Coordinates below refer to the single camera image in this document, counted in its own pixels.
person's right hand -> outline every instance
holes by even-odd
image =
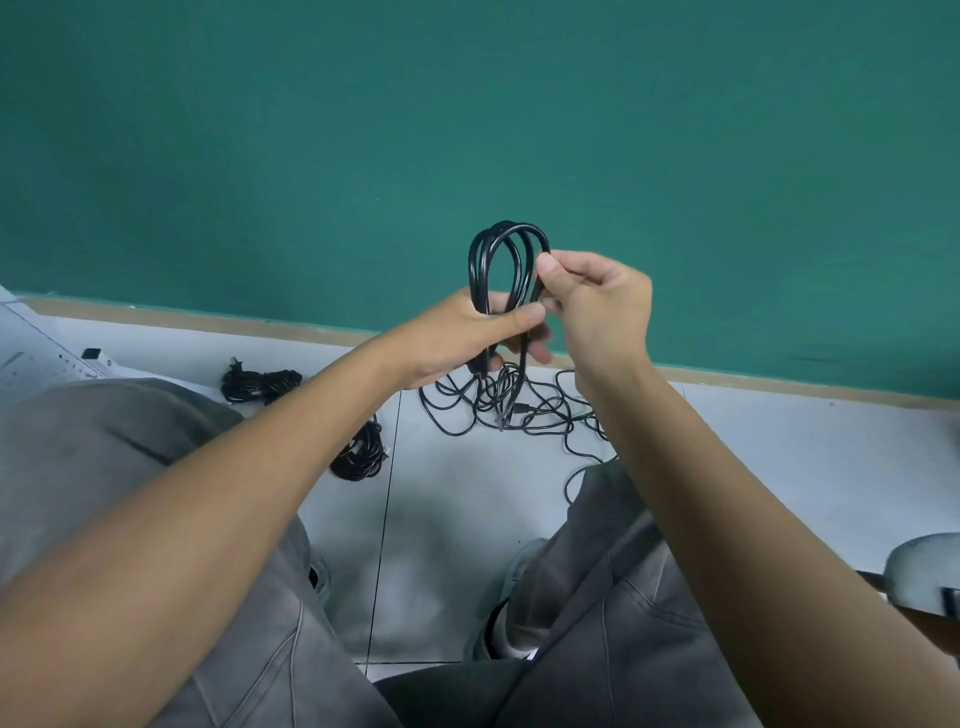
[[[653,284],[638,270],[595,253],[554,251],[537,257],[540,298],[564,320],[577,388],[613,384],[649,364],[646,335]]]

tile grout line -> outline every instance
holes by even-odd
[[[380,567],[383,564],[383,545],[387,540],[387,514],[390,510],[390,487],[394,482],[394,463],[396,462],[396,440],[400,436],[400,407],[403,406],[403,390],[398,393],[396,401],[396,422],[394,423],[394,453],[390,458],[390,477],[387,478],[387,499],[383,504],[383,529],[380,531],[380,556],[376,561],[376,582],[373,585],[373,609],[370,613],[370,636],[367,638],[367,661],[364,667],[364,674],[367,674],[367,667],[370,666],[370,650],[373,646],[373,621],[376,619],[376,598],[380,591]]]

pant leg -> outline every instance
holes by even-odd
[[[61,387],[0,412],[0,581],[240,419],[158,380]],[[308,565],[294,519],[220,641],[152,725],[399,725],[333,636]]]
[[[507,634],[540,649],[496,726],[759,725],[618,462],[587,471],[511,595]]]

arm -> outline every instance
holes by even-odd
[[[538,271],[553,295],[547,307],[564,317],[578,387],[760,719],[955,721],[960,676],[944,655],[793,516],[651,364],[650,280],[599,255],[554,255],[542,255]]]
[[[216,644],[360,425],[397,389],[544,315],[536,303],[483,316],[466,291],[455,294],[183,458],[24,570],[0,591],[0,725],[145,724]],[[542,344],[536,351],[545,356]]]

beige baseboard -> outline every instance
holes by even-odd
[[[162,328],[188,328],[196,331],[260,336],[268,339],[304,341],[343,347],[358,346],[375,336],[375,334],[368,332],[338,331],[307,324],[284,324],[275,321],[213,316],[184,311],[163,311],[106,303],[88,303],[70,299],[28,297],[23,299],[23,302],[43,316],[61,316],[68,319],[109,321],[116,324],[139,324]],[[556,354],[550,366],[556,369],[572,369],[573,362],[566,354]],[[934,397],[901,395],[894,392],[878,392],[825,384],[804,384],[760,376],[727,375],[678,367],[658,367],[658,369],[670,381],[682,384],[710,384],[717,387],[748,389],[757,392],[779,392],[781,394],[818,397],[827,400],[862,401],[874,404],[889,404],[896,407],[960,412],[960,400],[942,400]]]

